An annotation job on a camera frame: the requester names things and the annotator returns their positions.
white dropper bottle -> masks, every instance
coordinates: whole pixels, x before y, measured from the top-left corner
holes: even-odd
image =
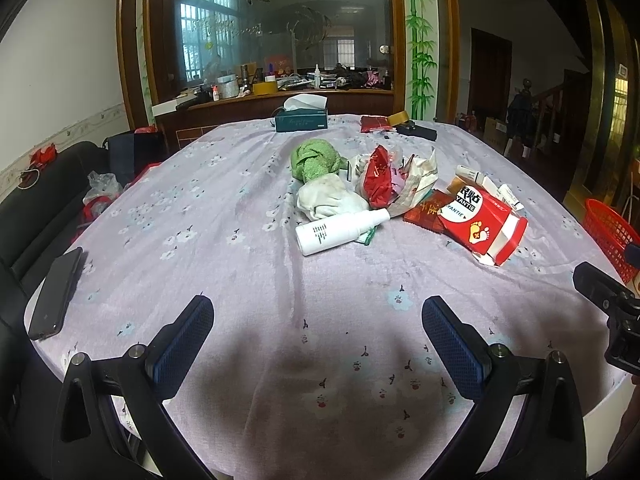
[[[302,254],[319,253],[347,242],[390,219],[386,209],[344,213],[315,220],[296,227],[296,238]]]
[[[318,90],[320,88],[320,67],[316,63],[316,71],[314,73],[314,88]]]

white wall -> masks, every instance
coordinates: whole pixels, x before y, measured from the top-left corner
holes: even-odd
[[[0,172],[57,134],[101,142],[129,129],[115,13],[116,0],[25,3],[0,41]]]
[[[580,50],[546,0],[460,0],[460,90],[458,112],[466,113],[471,76],[471,29],[513,43],[509,102],[532,81],[532,94],[564,81],[564,69],[588,72]]]

green towel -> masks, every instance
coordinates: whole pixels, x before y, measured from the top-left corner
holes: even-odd
[[[291,174],[305,183],[346,168],[346,159],[324,139],[305,140],[291,152]]]

red basket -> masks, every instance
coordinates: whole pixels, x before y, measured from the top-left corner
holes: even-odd
[[[626,263],[625,247],[629,242],[640,243],[640,235],[622,216],[602,202],[590,198],[585,202],[585,207],[587,213],[582,227],[616,268],[622,283],[630,282],[638,270]]]

floral tablecloth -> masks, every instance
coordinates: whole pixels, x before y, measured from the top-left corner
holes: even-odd
[[[436,142],[385,138],[361,134],[359,121],[332,116],[327,130],[293,134],[276,133],[271,120],[228,124],[152,170],[76,242],[87,261],[64,328],[35,343],[49,367],[63,378],[77,351],[97,360],[148,343],[204,294],[214,327],[165,405],[207,466],[238,480],[417,479],[471,406],[422,329],[422,302],[438,294],[489,343],[528,356],[565,352],[590,410],[624,375],[602,357],[606,317],[572,286],[584,260],[616,275],[596,244],[468,133],[425,123]],[[396,218],[368,247],[305,258],[289,155],[311,137],[347,158],[378,144],[421,156],[435,146],[439,189],[457,164],[510,184],[529,219],[521,246],[503,267],[486,267],[447,236]],[[521,401],[485,467],[499,459]],[[122,400],[116,408],[135,431]]]

